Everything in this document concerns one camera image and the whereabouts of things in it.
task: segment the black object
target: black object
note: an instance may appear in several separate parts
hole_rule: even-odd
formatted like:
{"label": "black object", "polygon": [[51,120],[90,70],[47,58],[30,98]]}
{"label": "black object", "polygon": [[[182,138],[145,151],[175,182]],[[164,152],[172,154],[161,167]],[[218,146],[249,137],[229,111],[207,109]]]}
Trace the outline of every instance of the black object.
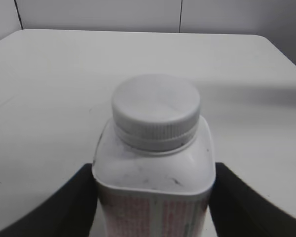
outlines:
{"label": "black object", "polygon": [[[210,211],[219,237],[296,237],[296,219],[262,198],[223,163]],[[58,192],[0,232],[0,237],[87,237],[97,207],[91,164],[85,164]]]}
{"label": "black object", "polygon": [[97,198],[91,164],[85,164],[41,206],[0,231],[0,237],[87,237]]}
{"label": "black object", "polygon": [[210,212],[219,237],[296,237],[296,219],[216,163]]}

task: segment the white wall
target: white wall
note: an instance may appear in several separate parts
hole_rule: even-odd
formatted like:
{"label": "white wall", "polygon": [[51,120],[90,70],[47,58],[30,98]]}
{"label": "white wall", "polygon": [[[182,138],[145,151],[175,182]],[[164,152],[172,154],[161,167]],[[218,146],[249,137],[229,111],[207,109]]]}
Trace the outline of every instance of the white wall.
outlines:
{"label": "white wall", "polygon": [[14,1],[0,0],[0,39],[20,29]]}
{"label": "white wall", "polygon": [[296,64],[296,0],[183,0],[181,32],[261,35]]}
{"label": "white wall", "polygon": [[181,0],[17,0],[24,28],[178,32]]}

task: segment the scuff mark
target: scuff mark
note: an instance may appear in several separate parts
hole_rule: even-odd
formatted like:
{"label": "scuff mark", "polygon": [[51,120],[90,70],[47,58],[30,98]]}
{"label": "scuff mark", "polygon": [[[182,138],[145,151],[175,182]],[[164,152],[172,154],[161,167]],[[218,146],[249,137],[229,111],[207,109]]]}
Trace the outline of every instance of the scuff mark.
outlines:
{"label": "scuff mark", "polygon": [[177,179],[171,178],[177,185],[184,187]]}
{"label": "scuff mark", "polygon": [[0,109],[5,106],[6,104],[8,104],[9,102],[11,102],[14,98],[16,97],[16,95],[10,97],[9,99],[3,101],[2,103],[0,103]]}
{"label": "scuff mark", "polygon": [[100,137],[99,137],[99,140],[98,140],[98,143],[97,143],[97,147],[95,148],[95,153],[94,153],[94,157],[93,157],[93,163],[92,163],[92,166],[94,166],[95,165],[95,163],[96,163],[96,157],[97,157],[97,153],[98,153],[98,147],[99,147],[99,145],[100,145],[100,142],[101,142],[101,140],[102,140],[102,137],[103,137],[103,134],[104,134],[104,131],[105,131],[105,128],[106,128],[106,126],[108,125],[108,121],[106,122],[106,124],[105,124],[105,126],[104,126],[104,128],[103,128],[103,130],[102,130],[102,132],[101,132],[101,135],[100,135]]}

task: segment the white screw cap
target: white screw cap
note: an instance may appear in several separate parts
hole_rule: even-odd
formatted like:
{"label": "white screw cap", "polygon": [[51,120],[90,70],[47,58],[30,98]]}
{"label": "white screw cap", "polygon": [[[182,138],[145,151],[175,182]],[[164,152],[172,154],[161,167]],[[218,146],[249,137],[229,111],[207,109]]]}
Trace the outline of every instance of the white screw cap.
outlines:
{"label": "white screw cap", "polygon": [[146,151],[177,149],[195,135],[200,113],[197,89],[183,79],[144,75],[121,84],[112,99],[115,132]]}

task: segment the white plastic bottle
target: white plastic bottle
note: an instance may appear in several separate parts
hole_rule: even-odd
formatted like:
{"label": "white plastic bottle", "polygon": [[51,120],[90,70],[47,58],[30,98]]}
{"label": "white plastic bottle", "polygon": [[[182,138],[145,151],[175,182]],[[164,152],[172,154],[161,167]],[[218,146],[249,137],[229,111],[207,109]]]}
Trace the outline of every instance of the white plastic bottle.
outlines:
{"label": "white plastic bottle", "polygon": [[200,96],[184,80],[147,75],[120,85],[92,172],[107,237],[197,237],[215,180]]}

